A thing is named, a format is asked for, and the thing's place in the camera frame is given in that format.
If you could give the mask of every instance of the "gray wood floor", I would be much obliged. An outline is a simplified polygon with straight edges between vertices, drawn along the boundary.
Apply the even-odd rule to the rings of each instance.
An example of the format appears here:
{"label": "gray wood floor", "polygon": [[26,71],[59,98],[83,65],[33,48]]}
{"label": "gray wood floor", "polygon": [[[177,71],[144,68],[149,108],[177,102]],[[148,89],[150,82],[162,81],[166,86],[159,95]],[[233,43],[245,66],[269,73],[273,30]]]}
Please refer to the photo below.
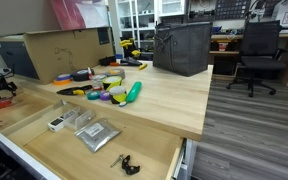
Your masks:
{"label": "gray wood floor", "polygon": [[288,88],[274,96],[257,87],[213,81],[193,177],[201,180],[288,180]]}

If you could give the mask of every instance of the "office chair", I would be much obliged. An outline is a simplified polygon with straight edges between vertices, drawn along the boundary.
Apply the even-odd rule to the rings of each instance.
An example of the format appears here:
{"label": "office chair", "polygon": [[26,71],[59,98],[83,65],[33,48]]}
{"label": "office chair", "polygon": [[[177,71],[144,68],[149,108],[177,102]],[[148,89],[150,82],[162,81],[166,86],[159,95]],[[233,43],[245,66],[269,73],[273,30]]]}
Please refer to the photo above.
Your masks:
{"label": "office chair", "polygon": [[251,91],[249,97],[254,96],[254,85],[270,89],[270,95],[276,93],[276,89],[262,84],[256,80],[258,73],[279,71],[285,68],[285,64],[278,61],[285,50],[278,49],[279,21],[247,23],[240,48],[239,59],[242,66],[238,67],[247,77],[236,77],[226,88],[230,89],[234,84],[248,84]]}

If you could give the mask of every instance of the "chair wheel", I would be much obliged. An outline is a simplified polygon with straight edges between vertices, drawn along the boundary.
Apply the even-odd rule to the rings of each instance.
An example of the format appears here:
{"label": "chair wheel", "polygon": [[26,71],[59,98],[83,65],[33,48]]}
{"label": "chair wheel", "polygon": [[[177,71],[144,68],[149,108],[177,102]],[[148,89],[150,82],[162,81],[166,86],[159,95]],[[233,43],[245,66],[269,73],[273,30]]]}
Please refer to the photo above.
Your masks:
{"label": "chair wheel", "polygon": [[276,94],[276,91],[270,91],[270,95]]}

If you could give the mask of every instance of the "wooden table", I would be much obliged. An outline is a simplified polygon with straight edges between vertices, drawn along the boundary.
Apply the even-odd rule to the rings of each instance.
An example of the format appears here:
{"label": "wooden table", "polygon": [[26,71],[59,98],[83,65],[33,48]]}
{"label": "wooden table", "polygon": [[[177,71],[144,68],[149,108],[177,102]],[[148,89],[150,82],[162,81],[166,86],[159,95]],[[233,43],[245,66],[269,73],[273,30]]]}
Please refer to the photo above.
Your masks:
{"label": "wooden table", "polygon": [[[16,105],[18,111],[12,109],[19,114],[26,112],[28,117],[20,121],[12,118],[7,127],[0,128],[0,141],[6,142],[6,147],[2,147],[10,149],[15,144],[19,147],[17,151],[27,153],[27,159],[31,156],[34,157],[32,161],[37,160],[33,164],[29,163],[30,166],[39,167],[36,164],[40,163],[42,168],[47,168],[44,174],[49,170],[50,174],[54,173],[62,179],[124,179],[127,176],[121,168],[109,168],[121,153],[130,154],[131,163],[140,164],[142,168],[140,173],[127,178],[170,179],[176,164],[181,163],[178,158],[183,139],[201,139],[213,67],[209,66],[207,71],[200,74],[184,77],[154,68],[150,62],[146,63],[147,68],[141,71],[136,67],[122,67],[126,74],[122,86],[128,91],[136,81],[143,84],[137,99],[122,108],[111,102],[89,101],[85,96],[55,93],[64,88],[90,84],[89,81],[55,86],[14,78],[15,84],[25,92],[19,97],[25,99],[32,96],[30,101],[39,99],[36,101],[44,103],[39,102],[34,106],[22,103]],[[115,68],[94,68],[96,74],[110,69]],[[58,100],[65,100],[69,104],[60,105],[56,103]],[[74,136],[74,131],[64,128],[53,133],[47,129],[48,122],[76,105],[83,110],[93,110],[96,118],[107,118],[123,132],[92,154]],[[34,108],[39,110],[31,114]],[[10,113],[10,109],[5,108],[0,112]],[[187,153],[186,157],[189,161],[190,154]]]}

